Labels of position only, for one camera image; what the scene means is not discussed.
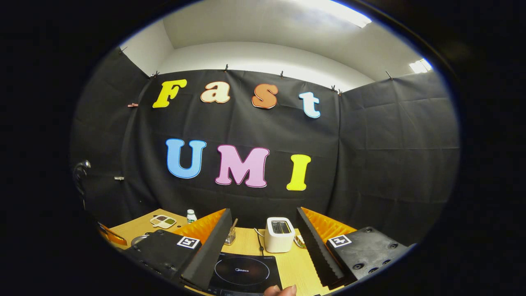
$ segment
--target blue letter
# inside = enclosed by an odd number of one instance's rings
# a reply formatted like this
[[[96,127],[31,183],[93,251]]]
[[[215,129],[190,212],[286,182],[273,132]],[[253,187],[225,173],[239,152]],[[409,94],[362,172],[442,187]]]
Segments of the blue letter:
[[[184,145],[185,141],[180,139],[166,140],[166,146],[168,146],[166,162],[168,164],[168,170],[172,175],[183,179],[190,179],[197,176],[201,171],[201,156],[203,155],[203,148],[206,147],[206,142],[198,140],[190,141],[189,145],[192,147],[192,165],[188,169],[183,169],[179,162],[181,147]]]
[[[299,97],[303,99],[303,111],[308,117],[320,117],[320,112],[314,110],[314,104],[319,104],[320,99],[314,97],[314,94],[312,92],[299,94]]]

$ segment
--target induction cooktop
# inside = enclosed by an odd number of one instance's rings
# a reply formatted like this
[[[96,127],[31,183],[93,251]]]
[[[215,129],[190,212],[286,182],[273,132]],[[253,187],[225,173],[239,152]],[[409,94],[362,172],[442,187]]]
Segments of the induction cooktop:
[[[276,257],[222,252],[207,292],[217,296],[262,296],[273,285],[282,289]]]

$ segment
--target ceiling light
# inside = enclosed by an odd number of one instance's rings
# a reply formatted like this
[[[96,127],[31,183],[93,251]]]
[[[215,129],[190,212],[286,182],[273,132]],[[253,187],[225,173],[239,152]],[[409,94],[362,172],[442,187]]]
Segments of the ceiling light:
[[[431,65],[425,59],[411,63],[409,66],[415,73],[425,73],[432,70]]]
[[[315,8],[336,17],[349,21],[360,28],[365,27],[371,20],[363,14],[331,0],[292,0],[303,6]]]

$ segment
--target wooden table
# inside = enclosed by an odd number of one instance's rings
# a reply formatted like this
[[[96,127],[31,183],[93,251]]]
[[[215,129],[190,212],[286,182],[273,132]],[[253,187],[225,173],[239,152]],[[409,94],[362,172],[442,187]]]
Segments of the wooden table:
[[[143,235],[146,232],[156,231],[159,229],[159,227],[154,228],[150,223],[150,219],[153,218],[153,215],[160,214],[173,217],[177,220],[177,223],[174,226],[166,229],[166,231],[173,231],[177,225],[182,226],[187,224],[186,217],[158,209],[142,217],[111,228],[112,231],[124,237],[128,242],[128,246],[122,246],[118,244],[113,245],[121,249],[126,249],[129,247],[133,238]],[[262,235],[265,235],[264,229],[258,229],[258,231]],[[298,234],[300,234],[299,230],[296,229],[296,235]],[[259,243],[257,240],[258,234],[254,229],[236,227],[236,239],[234,243],[232,245],[223,245],[221,251],[242,255],[261,255]],[[260,237],[260,240],[261,245],[265,246],[265,238]],[[325,295],[331,291],[336,291],[339,289],[336,288],[329,290],[327,287],[323,287],[321,285],[307,249],[302,249],[295,243],[292,243],[292,249],[287,253],[269,253],[267,251],[263,251],[263,254],[276,257],[279,276],[281,278],[281,285],[283,288],[286,288],[295,284],[298,288],[296,293],[297,296],[313,296],[316,294]],[[203,295],[210,295],[190,287],[186,288],[194,290]]]

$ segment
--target black fabric backdrop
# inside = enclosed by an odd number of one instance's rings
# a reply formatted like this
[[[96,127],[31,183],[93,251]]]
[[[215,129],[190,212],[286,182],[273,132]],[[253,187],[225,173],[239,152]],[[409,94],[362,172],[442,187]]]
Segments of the black fabric backdrop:
[[[152,108],[164,81],[186,87]],[[205,85],[224,81],[230,100],[200,100]],[[261,83],[278,87],[269,110],[251,103]],[[313,92],[321,117],[308,117],[298,95]],[[128,108],[128,103],[139,103]],[[278,75],[223,70],[160,74],[148,79],[124,54],[113,52],[80,99],[72,164],[89,159],[86,207],[107,226],[156,208],[198,217],[231,208],[240,227],[264,227],[269,216],[294,223],[304,206],[355,228],[373,226],[404,244],[419,241],[448,199],[459,157],[457,120],[446,89],[431,72],[385,80],[343,93]],[[172,175],[167,139],[185,141],[182,167],[191,165],[191,140],[207,143],[200,173]],[[265,188],[219,185],[217,146],[233,145],[244,160],[270,150]],[[288,191],[293,154],[311,157],[304,191]],[[115,175],[125,177],[114,180]]]
[[[108,227],[137,217],[127,204],[132,198],[114,177],[124,175],[121,151],[131,115],[127,105],[136,102],[147,82],[148,76],[115,49],[94,71],[73,117],[70,164],[90,161],[83,178],[86,210]]]
[[[434,72],[343,93],[328,215],[357,229],[375,227],[402,244],[420,241],[456,180],[458,129],[448,91]]]

